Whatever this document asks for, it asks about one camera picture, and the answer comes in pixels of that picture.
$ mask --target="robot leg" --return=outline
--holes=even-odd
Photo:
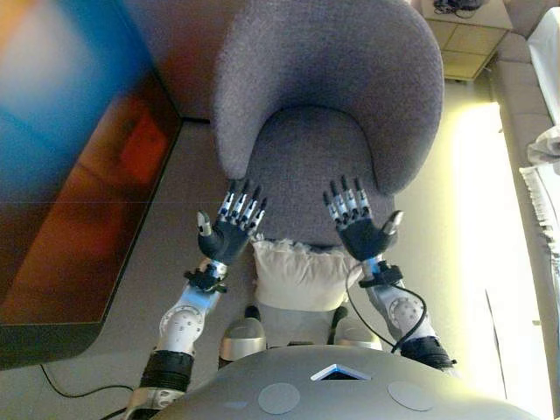
[[[232,361],[266,350],[266,337],[259,310],[248,306],[245,318],[233,322],[220,344],[220,368]]]
[[[327,344],[354,346],[382,350],[379,338],[372,334],[358,319],[348,318],[348,309],[340,306],[332,317],[331,335]]]

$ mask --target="chair seat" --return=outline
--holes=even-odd
[[[331,179],[358,176],[375,223],[394,209],[393,197],[379,193],[368,142],[348,114],[320,107],[287,108],[262,127],[249,160],[247,177],[269,197],[259,229],[268,239],[289,238],[317,246],[340,245],[322,194]]]

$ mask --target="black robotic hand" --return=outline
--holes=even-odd
[[[241,254],[249,242],[249,237],[256,231],[263,221],[264,208],[267,199],[264,199],[254,218],[251,218],[257,208],[261,187],[258,186],[253,193],[247,208],[242,212],[247,200],[249,181],[245,182],[241,194],[235,197],[235,182],[229,186],[223,204],[218,212],[218,219],[211,225],[210,218],[204,212],[198,212],[199,247],[202,254],[224,265],[231,263]]]
[[[331,191],[334,203],[327,192],[323,193],[325,205],[336,223],[342,243],[351,256],[358,261],[366,261],[386,251],[394,241],[396,230],[403,218],[403,212],[392,213],[383,227],[375,226],[371,218],[368,196],[361,187],[360,181],[354,180],[358,198],[354,191],[348,188],[347,180],[341,179],[343,192],[341,195],[334,181],[331,181]]]

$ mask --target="floor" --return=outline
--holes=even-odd
[[[446,82],[440,131],[426,165],[396,197],[405,218],[399,243],[386,257],[428,302],[466,381],[493,396],[503,397],[505,389],[512,403],[550,419],[538,312],[497,112],[484,75],[476,83]],[[209,126],[187,122],[100,337],[79,357],[47,366],[61,389],[79,393],[110,383],[138,384],[162,314],[179,296],[185,270],[200,261],[196,211],[214,213],[226,187]],[[250,250],[228,280],[230,292],[197,341],[192,388],[212,376],[223,331],[252,300]],[[351,293],[365,318],[386,332],[365,293],[355,287]],[[272,346],[326,340],[331,313],[261,309]],[[53,393],[39,367],[0,372],[0,389],[0,418],[6,420],[95,420],[125,406],[129,396],[108,390],[67,400]]]

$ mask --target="gray armchair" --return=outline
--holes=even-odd
[[[422,166],[438,129],[438,45],[403,0],[255,0],[217,62],[213,130],[230,179],[269,196],[269,238],[339,244],[322,192],[360,176],[374,219]]]

